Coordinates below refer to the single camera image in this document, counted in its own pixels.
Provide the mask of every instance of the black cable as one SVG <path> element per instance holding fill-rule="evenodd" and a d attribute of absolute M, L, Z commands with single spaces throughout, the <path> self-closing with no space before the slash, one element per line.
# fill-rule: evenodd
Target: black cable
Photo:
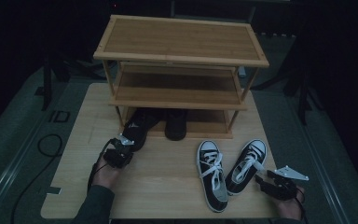
<path fill-rule="evenodd" d="M 296 202 L 298 203 L 298 206 L 300 207 L 300 210 L 301 210 L 301 219 L 303 219 L 306 224 L 309 224 L 309 223 L 308 223 L 307 216 L 306 216 L 306 214 L 305 214 L 305 208 L 304 208 L 304 206 L 303 206 L 302 203 L 298 200 L 298 198 L 295 198 L 295 200 L 296 200 Z"/>
<path fill-rule="evenodd" d="M 102 168 L 104 168 L 104 166 L 100 167 L 99 169 L 98 168 L 98 163 L 100 162 L 100 159 L 101 157 L 103 156 L 107 146 L 109 146 L 111 140 L 107 141 L 107 143 L 105 144 L 105 146 L 103 147 L 103 150 L 100 152 L 100 155 L 98 156 L 98 160 L 92 165 L 92 170 L 91 170 L 91 173 L 89 173 L 89 182 L 87 183 L 87 192 L 89 192 L 89 189 L 91 187 L 91 184 L 92 184 L 92 179 L 94 178 L 95 174 L 100 171 Z"/>
<path fill-rule="evenodd" d="M 103 165 L 103 166 L 101 166 L 100 168 L 98 168 L 98 170 L 96 170 L 95 171 L 95 174 L 97 174 L 98 173 L 98 171 L 100 171 L 102 168 L 104 168 L 106 165 L 108 165 L 108 163 L 107 164 L 105 164 L 105 165 Z"/>
<path fill-rule="evenodd" d="M 55 153 L 54 155 L 49 155 L 48 153 L 43 152 L 43 151 L 42 151 L 42 148 L 41 148 L 41 146 L 40 146 L 41 142 L 42 142 L 44 139 L 46 139 L 46 138 L 48 138 L 48 137 L 51 137 L 51 136 L 57 137 L 57 138 L 59 139 L 59 141 L 60 141 L 60 145 L 58 146 L 57 151 L 56 151 L 56 153 Z M 21 194 L 20 194 L 19 197 L 17 198 L 16 202 L 14 203 L 13 209 L 12 209 L 12 211 L 11 211 L 11 217 L 10 217 L 10 223 L 11 223 L 11 224 L 14 224 L 14 216 L 15 216 L 15 213 L 16 213 L 16 209 L 17 209 L 17 206 L 19 205 L 19 202 L 20 202 L 22 196 L 24 195 L 24 193 L 28 190 L 28 188 L 30 188 L 30 187 L 33 185 L 33 183 L 36 181 L 36 179 L 37 179 L 40 175 L 42 175 L 42 173 L 45 172 L 46 169 L 48 169 L 48 167 L 51 165 L 51 163 L 52 163 L 56 158 L 58 158 L 58 157 L 60 157 L 60 156 L 62 155 L 62 153 L 60 153 L 60 151 L 61 151 L 61 149 L 62 149 L 62 138 L 61 138 L 59 135 L 55 134 L 55 133 L 48 134 L 48 135 L 42 137 L 41 139 L 39 139 L 39 141 L 37 142 L 37 149 L 38 149 L 39 152 L 42 153 L 44 156 L 50 157 L 51 159 L 50 159 L 50 161 L 48 162 L 48 164 L 46 164 L 46 166 L 39 172 L 39 174 L 37 174 L 37 176 L 34 177 L 34 179 L 27 185 L 27 187 L 25 187 L 25 189 L 21 192 Z"/>
<path fill-rule="evenodd" d="M 301 202 L 301 203 L 304 203 L 305 202 L 305 194 L 304 194 L 304 192 L 301 190 L 301 189 L 299 189 L 299 188 L 296 188 L 297 190 L 298 190 L 298 192 L 300 192 L 301 194 L 302 194 L 302 196 L 303 196 L 303 201 Z"/>
<path fill-rule="evenodd" d="M 318 103 L 316 98 L 313 96 L 313 93 L 310 92 L 310 91 L 307 91 L 307 94 L 310 97 L 310 99 L 312 100 L 313 104 L 316 106 L 316 108 L 318 108 L 319 110 L 324 111 L 324 107 Z"/>

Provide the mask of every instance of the shoe rack leg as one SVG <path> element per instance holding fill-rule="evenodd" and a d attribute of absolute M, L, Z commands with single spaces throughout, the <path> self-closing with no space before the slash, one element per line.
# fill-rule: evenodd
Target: shoe rack leg
<path fill-rule="evenodd" d="M 112 75 L 110 74 L 110 67 L 109 67 L 107 60 L 103 60 L 103 69 L 105 71 L 107 83 L 109 84 L 110 92 L 111 92 L 112 96 L 114 96 L 115 90 L 113 88 L 113 85 L 115 85 L 115 84 L 112 81 Z"/>
<path fill-rule="evenodd" d="M 124 127 L 124 121 L 123 118 L 121 117 L 120 108 L 118 108 L 118 106 L 115 106 L 115 109 L 118 114 L 118 119 L 120 120 L 120 125 L 121 127 Z"/>
<path fill-rule="evenodd" d="M 243 88 L 243 92 L 242 92 L 242 96 L 241 96 L 241 100 L 244 101 L 245 98 L 246 98 L 246 94 L 248 93 L 248 90 L 251 89 L 251 86 L 255 80 L 255 77 L 257 76 L 258 74 L 258 71 L 260 69 L 259 68 L 256 68 L 255 71 L 251 74 L 251 76 L 249 77 L 249 81 L 248 83 L 246 84 L 246 86 Z"/>
<path fill-rule="evenodd" d="M 239 73 L 238 73 L 239 71 L 240 71 L 240 68 L 238 66 L 235 67 L 234 76 L 239 75 Z"/>
<path fill-rule="evenodd" d="M 229 131 L 231 131 L 232 125 L 234 124 L 234 121 L 235 121 L 235 119 L 236 119 L 237 116 L 238 116 L 238 112 L 240 112 L 240 111 L 236 110 L 236 111 L 234 112 L 234 114 L 232 115 L 231 121 L 230 121 L 229 124 L 228 124 L 228 130 L 229 130 Z"/>

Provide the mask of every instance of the black canvas sneaker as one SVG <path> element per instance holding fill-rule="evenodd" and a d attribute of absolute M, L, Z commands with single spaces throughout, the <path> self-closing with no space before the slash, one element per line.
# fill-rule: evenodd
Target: black canvas sneaker
<path fill-rule="evenodd" d="M 223 212 L 228 196 L 222 167 L 223 154 L 213 141 L 203 141 L 197 153 L 197 167 L 209 208 Z"/>
<path fill-rule="evenodd" d="M 158 124 L 164 116 L 164 109 L 140 107 L 124 125 L 123 136 L 134 142 L 131 151 L 141 149 L 146 141 L 147 132 Z"/>
<path fill-rule="evenodd" d="M 229 195 L 241 193 L 257 170 L 264 169 L 266 157 L 267 148 L 263 141 L 255 139 L 247 143 L 226 177 L 227 193 Z"/>

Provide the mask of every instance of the black shoe pair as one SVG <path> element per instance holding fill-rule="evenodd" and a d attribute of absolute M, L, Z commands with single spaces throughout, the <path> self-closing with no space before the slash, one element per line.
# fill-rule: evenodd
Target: black shoe pair
<path fill-rule="evenodd" d="M 134 142 L 131 151 L 138 151 L 144 146 L 147 132 L 158 124 L 165 114 L 165 136 L 173 141 L 185 138 L 187 110 L 140 107 L 124 125 L 123 136 Z"/>
<path fill-rule="evenodd" d="M 223 212 L 228 195 L 241 193 L 257 169 L 262 168 L 266 157 L 266 145 L 258 139 L 250 141 L 225 178 L 221 162 L 223 154 L 215 142 L 203 141 L 197 153 L 197 167 L 209 208 L 214 212 Z"/>

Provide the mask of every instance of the shoe rack shelf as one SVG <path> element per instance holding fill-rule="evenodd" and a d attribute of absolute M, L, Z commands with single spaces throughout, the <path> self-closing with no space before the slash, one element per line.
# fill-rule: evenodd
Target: shoe rack shelf
<path fill-rule="evenodd" d="M 184 108 L 186 137 L 202 138 L 232 138 L 258 68 L 269 66 L 249 24 L 116 15 L 94 58 L 103 60 L 121 128 L 136 107 Z M 115 79 L 109 60 L 117 61 Z M 244 88 L 240 66 L 256 67 Z M 148 134 L 164 136 L 164 128 L 165 120 Z"/>

